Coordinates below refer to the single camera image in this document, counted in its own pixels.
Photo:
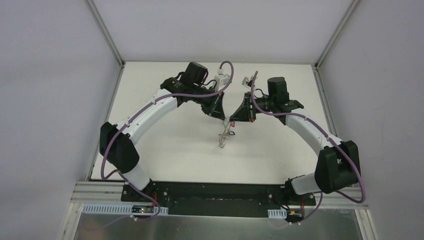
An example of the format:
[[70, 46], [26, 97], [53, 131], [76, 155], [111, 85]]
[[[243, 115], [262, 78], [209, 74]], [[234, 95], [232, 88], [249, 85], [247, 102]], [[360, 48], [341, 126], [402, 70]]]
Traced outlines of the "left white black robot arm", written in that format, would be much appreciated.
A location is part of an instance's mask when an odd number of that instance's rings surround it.
[[234, 74], [225, 74], [220, 66], [213, 79], [215, 86], [206, 88], [208, 69], [190, 62], [185, 71], [164, 80], [153, 97], [133, 114], [117, 123], [105, 122], [100, 128], [99, 153], [112, 164], [122, 178], [134, 186], [133, 195], [140, 202], [152, 198], [151, 178], [144, 172], [136, 144], [162, 117], [176, 110], [183, 103], [194, 102], [202, 112], [212, 118], [225, 120], [224, 91], [232, 83]]

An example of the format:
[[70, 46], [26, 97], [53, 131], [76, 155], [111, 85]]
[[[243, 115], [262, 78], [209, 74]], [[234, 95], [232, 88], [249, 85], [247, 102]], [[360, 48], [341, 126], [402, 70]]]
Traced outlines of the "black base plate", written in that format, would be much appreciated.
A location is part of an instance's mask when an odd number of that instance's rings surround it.
[[121, 201], [168, 208], [169, 215], [266, 218], [268, 210], [283, 208], [291, 222], [316, 205], [312, 193], [297, 195], [283, 184], [238, 184], [152, 181], [140, 193], [123, 187]]

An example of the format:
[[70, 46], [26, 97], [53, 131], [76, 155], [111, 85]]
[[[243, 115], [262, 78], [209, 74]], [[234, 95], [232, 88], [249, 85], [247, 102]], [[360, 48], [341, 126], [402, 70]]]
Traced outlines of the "aluminium frame rail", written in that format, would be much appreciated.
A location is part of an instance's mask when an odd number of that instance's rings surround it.
[[[125, 183], [119, 181], [78, 181], [75, 184], [72, 203], [122, 203]], [[368, 210], [367, 202], [355, 203], [338, 193], [324, 194], [321, 209]]]

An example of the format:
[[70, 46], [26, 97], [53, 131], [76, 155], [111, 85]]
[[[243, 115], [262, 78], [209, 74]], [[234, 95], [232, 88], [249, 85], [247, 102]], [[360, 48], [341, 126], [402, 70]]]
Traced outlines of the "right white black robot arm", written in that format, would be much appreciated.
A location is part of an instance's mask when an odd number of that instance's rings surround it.
[[255, 77], [245, 77], [242, 85], [248, 88], [240, 107], [230, 116], [231, 122], [254, 122], [257, 114], [277, 118], [296, 132], [317, 155], [314, 172], [288, 179], [284, 186], [284, 200], [296, 205], [306, 194], [339, 193], [341, 189], [361, 184], [358, 146], [326, 132], [315, 122], [297, 100], [291, 99], [284, 77], [267, 80], [268, 93], [255, 97]]

